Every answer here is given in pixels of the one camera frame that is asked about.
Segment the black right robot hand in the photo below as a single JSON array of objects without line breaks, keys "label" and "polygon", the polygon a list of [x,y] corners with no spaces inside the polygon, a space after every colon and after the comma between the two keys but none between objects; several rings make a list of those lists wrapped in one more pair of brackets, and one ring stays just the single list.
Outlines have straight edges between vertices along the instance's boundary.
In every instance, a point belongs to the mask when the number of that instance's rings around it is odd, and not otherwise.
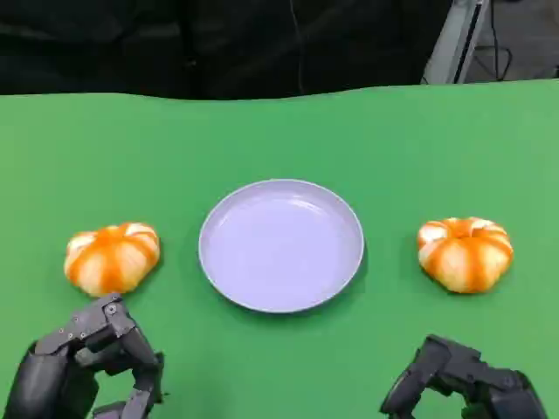
[{"label": "black right robot hand", "polygon": [[389,418],[412,418],[426,389],[459,394],[463,418],[546,418],[529,378],[519,370],[492,367],[481,352],[434,334],[417,349],[380,407]]}]

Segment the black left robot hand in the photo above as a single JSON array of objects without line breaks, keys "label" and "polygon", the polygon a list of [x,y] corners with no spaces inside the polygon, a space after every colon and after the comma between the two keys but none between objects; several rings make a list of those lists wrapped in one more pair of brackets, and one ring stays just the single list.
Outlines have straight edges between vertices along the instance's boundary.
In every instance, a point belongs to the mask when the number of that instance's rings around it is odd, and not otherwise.
[{"label": "black left robot hand", "polygon": [[[162,403],[165,360],[148,342],[123,297],[111,293],[34,341],[12,382],[5,418],[146,418]],[[131,371],[128,398],[96,407],[95,375]]]}]

